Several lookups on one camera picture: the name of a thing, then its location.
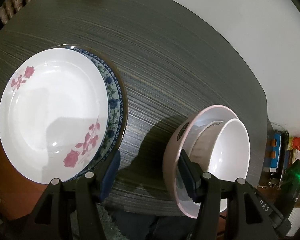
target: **black device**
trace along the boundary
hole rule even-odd
[[[225,240],[274,240],[290,230],[288,217],[300,193],[300,160],[286,171],[281,194],[274,204],[243,178],[229,182],[202,172],[184,150],[178,169],[189,197],[201,203],[191,240],[216,239],[222,198],[227,199]]]
[[[70,213],[76,208],[81,239],[106,240],[96,203],[108,196],[119,165],[120,152],[115,151],[77,180],[53,179],[29,215],[21,239],[71,240]],[[228,200],[226,240],[275,240],[290,230],[288,217],[300,193],[300,160],[287,170],[282,193],[274,204],[243,178],[229,182],[202,172],[184,150],[178,169],[189,197],[201,203],[192,240],[216,239],[222,198]]]

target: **round table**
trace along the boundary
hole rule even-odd
[[[121,166],[105,205],[182,215],[166,191],[162,156],[176,128],[213,104],[228,106],[245,124],[247,181],[257,185],[266,147],[265,93],[235,49],[197,15],[172,0],[33,0],[0,31],[0,99],[22,62],[65,43],[106,54],[128,93]]]

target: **cable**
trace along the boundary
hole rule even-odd
[[[270,123],[272,123],[272,124],[274,124],[276,126],[280,126],[287,134],[289,134],[288,131],[282,125],[279,125],[279,124],[274,123],[274,122],[270,122]]]

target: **white plate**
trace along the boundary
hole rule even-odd
[[[48,49],[26,60],[0,102],[0,138],[12,165],[48,184],[79,173],[94,157],[107,128],[104,80],[84,55]]]

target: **white wall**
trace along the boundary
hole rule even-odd
[[[174,0],[215,28],[266,93],[268,117],[300,135],[300,13],[291,0]]]

